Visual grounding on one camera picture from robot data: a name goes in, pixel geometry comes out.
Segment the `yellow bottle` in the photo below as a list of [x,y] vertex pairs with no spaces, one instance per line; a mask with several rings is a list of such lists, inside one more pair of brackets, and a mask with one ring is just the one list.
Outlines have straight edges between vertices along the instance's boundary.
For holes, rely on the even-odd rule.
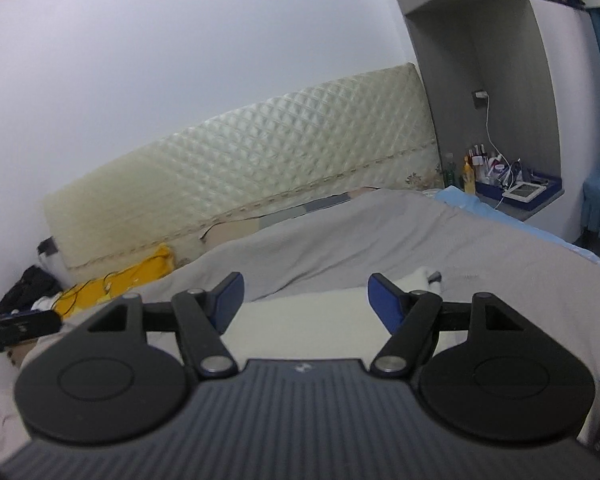
[[464,158],[464,168],[462,169],[462,180],[464,180],[464,192],[475,195],[475,175],[474,169],[469,166],[469,157]]

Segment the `blue tray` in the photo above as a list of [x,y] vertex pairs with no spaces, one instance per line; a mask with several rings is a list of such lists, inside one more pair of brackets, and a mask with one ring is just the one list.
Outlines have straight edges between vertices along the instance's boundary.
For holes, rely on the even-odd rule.
[[[541,194],[536,196],[531,202],[525,203],[520,202],[519,200],[513,200],[511,198],[506,197],[502,201],[518,209],[532,211],[533,209],[541,205],[543,202],[549,200],[553,195],[555,195],[562,189],[562,179],[558,176],[551,176],[544,173],[535,173],[535,176],[547,179],[549,181],[549,184],[547,185],[546,189]],[[483,184],[481,182],[476,181],[475,190],[481,195],[493,198],[494,200],[502,199],[502,188],[499,188],[498,186],[491,186],[490,184]]]

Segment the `white electronic device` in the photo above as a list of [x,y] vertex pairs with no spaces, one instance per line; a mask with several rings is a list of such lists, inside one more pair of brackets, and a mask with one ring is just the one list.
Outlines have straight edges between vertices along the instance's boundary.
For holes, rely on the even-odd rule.
[[541,194],[546,189],[546,186],[532,184],[530,182],[520,182],[515,186],[510,187],[502,193],[504,198],[511,198],[519,202],[531,202],[535,197]]

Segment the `quilted headboard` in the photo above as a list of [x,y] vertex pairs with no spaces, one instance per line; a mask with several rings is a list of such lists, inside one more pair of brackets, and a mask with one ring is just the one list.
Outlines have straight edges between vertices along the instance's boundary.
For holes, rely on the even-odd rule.
[[134,264],[160,243],[203,251],[218,222],[363,186],[425,189],[440,159],[412,64],[305,88],[209,119],[114,160],[45,197],[77,280]]

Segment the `white logo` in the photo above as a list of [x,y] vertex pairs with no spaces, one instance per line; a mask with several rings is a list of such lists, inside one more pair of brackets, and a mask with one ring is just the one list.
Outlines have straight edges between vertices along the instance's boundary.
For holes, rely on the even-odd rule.
[[300,372],[301,374],[304,374],[305,372],[308,372],[312,368],[313,367],[309,363],[300,363],[299,365],[296,365],[295,370],[296,370],[296,372]]

